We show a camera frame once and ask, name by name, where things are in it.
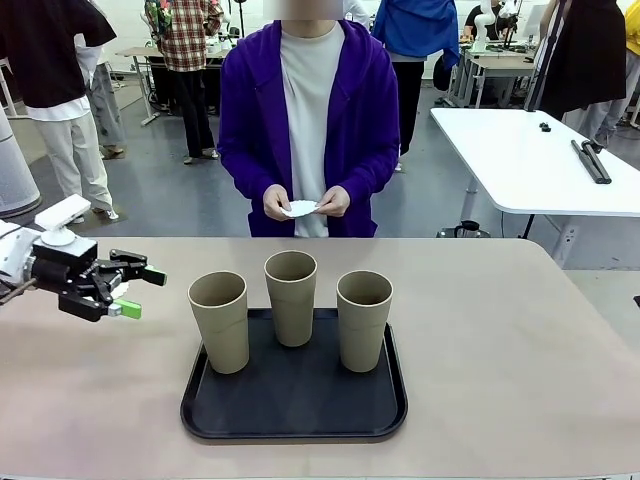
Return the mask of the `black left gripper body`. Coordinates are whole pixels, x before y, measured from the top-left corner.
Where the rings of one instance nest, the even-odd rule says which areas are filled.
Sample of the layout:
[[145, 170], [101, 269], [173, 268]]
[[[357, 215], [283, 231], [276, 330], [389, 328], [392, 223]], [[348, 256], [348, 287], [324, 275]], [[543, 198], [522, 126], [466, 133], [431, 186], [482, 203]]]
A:
[[109, 279], [100, 272], [93, 239], [73, 238], [66, 245], [36, 240], [29, 256], [29, 279], [35, 287], [58, 294], [109, 297]]

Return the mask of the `tall beige cup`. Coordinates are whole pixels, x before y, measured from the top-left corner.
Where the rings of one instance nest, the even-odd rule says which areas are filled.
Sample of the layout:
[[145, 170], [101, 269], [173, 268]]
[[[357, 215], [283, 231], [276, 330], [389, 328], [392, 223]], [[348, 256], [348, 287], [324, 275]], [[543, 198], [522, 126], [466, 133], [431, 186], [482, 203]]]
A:
[[264, 274], [278, 341], [290, 348], [305, 345], [313, 330], [315, 258], [296, 250], [278, 252], [265, 261]]
[[380, 273], [358, 270], [339, 278], [340, 359], [348, 370], [365, 373], [377, 366], [392, 299], [393, 285]]
[[213, 370], [241, 371], [250, 357], [244, 278], [231, 271], [206, 274], [191, 284], [188, 299]]

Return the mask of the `person's right forearm purple sleeve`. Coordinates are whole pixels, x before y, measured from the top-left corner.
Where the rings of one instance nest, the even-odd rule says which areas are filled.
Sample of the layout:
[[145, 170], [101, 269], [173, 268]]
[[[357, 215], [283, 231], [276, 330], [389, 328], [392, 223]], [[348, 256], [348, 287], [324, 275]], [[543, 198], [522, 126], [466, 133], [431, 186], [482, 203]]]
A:
[[278, 183], [274, 158], [268, 149], [225, 143], [220, 144], [219, 152], [223, 166], [245, 198], [262, 200], [267, 189]]

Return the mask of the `person's left forearm purple sleeve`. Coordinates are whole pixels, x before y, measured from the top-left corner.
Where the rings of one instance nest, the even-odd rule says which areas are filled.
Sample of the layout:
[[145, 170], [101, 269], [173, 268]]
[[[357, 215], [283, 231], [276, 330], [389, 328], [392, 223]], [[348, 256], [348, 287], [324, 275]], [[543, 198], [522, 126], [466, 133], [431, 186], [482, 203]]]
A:
[[339, 183], [352, 203], [363, 203], [389, 182], [399, 159], [398, 144], [368, 147]]

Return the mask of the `person's right hand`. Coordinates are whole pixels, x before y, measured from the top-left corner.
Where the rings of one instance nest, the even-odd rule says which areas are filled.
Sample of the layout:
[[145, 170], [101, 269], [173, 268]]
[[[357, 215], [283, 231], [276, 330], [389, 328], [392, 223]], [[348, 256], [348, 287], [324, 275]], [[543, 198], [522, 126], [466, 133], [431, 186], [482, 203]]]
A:
[[280, 222], [290, 220], [285, 214], [291, 210], [286, 189], [279, 184], [269, 186], [263, 194], [263, 208], [270, 219]]

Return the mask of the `person in grey trousers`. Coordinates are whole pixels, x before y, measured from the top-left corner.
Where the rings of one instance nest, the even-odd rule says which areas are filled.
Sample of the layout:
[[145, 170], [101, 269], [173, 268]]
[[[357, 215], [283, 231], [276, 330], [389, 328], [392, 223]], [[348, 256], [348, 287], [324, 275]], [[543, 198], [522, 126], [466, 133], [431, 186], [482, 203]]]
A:
[[104, 160], [125, 156], [125, 135], [110, 72], [102, 58], [102, 47], [76, 43], [76, 55], [85, 78], [86, 95], [97, 129], [99, 148]]

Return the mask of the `person in black top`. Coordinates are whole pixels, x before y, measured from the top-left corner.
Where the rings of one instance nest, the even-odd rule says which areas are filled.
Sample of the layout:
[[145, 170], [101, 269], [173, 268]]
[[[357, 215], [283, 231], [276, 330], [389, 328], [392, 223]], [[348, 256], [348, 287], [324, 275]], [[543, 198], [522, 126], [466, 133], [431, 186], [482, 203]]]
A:
[[9, 62], [28, 117], [66, 197], [119, 218], [87, 97], [102, 46], [116, 34], [90, 0], [0, 0], [0, 59]]

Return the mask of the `person in plaid shirt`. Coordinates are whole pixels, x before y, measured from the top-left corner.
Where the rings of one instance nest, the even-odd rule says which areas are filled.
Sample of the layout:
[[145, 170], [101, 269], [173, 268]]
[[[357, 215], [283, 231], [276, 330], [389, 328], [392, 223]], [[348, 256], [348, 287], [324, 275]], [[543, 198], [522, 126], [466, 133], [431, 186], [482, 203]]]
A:
[[219, 0], [144, 0], [144, 12], [181, 109], [188, 148], [184, 163], [216, 159], [203, 77], [206, 39], [218, 32], [224, 10]]

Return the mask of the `person in purple jacket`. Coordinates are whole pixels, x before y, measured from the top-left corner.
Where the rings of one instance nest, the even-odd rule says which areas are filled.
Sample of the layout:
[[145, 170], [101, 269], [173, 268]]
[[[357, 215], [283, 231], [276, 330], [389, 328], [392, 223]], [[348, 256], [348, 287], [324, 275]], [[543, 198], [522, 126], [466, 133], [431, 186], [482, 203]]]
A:
[[[219, 147], [268, 149], [289, 202], [318, 204], [368, 147], [400, 146], [397, 80], [382, 44], [346, 19], [343, 0], [265, 0], [265, 14], [268, 24], [223, 62]], [[248, 199], [250, 232], [371, 238], [373, 195], [343, 217], [282, 222], [265, 215], [263, 199]]]

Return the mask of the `black kettle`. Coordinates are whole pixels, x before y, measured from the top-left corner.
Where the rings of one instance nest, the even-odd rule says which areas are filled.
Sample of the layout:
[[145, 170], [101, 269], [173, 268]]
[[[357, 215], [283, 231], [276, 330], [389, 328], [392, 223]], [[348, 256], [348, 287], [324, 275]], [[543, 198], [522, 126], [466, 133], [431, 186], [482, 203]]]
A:
[[461, 221], [453, 229], [454, 238], [490, 238], [491, 234], [480, 228], [480, 225], [473, 220]]

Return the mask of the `white rounded table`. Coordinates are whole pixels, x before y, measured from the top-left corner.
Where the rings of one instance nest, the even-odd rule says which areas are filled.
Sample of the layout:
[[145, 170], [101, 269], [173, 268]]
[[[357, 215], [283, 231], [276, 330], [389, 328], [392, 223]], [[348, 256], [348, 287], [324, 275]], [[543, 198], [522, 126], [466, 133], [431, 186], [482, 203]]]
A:
[[[566, 216], [565, 244], [577, 217], [640, 218], [640, 171], [608, 151], [600, 161], [612, 178], [596, 184], [571, 141], [583, 137], [542, 111], [433, 108], [432, 118], [470, 172], [462, 220], [469, 220], [479, 187], [510, 214]], [[546, 122], [551, 131], [542, 132]]]

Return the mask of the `grey desk with equipment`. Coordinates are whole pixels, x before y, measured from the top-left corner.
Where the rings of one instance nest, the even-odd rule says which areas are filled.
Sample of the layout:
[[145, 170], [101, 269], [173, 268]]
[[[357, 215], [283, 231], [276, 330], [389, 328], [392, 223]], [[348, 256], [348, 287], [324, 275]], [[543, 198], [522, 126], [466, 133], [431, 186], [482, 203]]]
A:
[[531, 78], [534, 65], [526, 55], [516, 52], [484, 51], [474, 53], [470, 46], [461, 49], [457, 66], [452, 69], [446, 103], [454, 108], [478, 109], [488, 80], [499, 80], [497, 106], [507, 108], [519, 79]]

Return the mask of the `black stand pole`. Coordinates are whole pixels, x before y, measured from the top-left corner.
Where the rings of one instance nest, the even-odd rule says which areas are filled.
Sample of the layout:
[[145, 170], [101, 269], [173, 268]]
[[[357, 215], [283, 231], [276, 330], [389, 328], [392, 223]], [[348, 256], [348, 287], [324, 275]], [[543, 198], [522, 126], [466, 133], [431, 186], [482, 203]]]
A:
[[534, 56], [534, 72], [525, 109], [529, 112], [539, 108], [547, 70], [553, 55], [567, 0], [549, 0], [539, 23], [539, 44]]

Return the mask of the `black folded tripod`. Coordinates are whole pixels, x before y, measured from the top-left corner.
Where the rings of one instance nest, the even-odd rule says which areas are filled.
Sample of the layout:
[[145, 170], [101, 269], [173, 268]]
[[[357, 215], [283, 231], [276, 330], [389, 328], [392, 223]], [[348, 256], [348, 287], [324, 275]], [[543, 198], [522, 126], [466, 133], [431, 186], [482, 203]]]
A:
[[603, 150], [602, 145], [591, 140], [585, 140], [581, 144], [572, 140], [571, 146], [596, 184], [608, 185], [612, 183], [611, 177], [598, 156]]

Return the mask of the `person in black cloak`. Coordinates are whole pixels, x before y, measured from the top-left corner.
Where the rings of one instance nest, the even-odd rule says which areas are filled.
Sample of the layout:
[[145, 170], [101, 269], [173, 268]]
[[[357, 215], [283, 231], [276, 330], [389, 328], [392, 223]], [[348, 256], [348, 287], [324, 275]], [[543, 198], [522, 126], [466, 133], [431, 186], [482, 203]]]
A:
[[626, 96], [624, 14], [616, 0], [549, 0], [540, 21], [543, 41], [556, 21], [539, 108], [558, 120], [583, 109], [579, 133], [594, 140], [611, 102]]

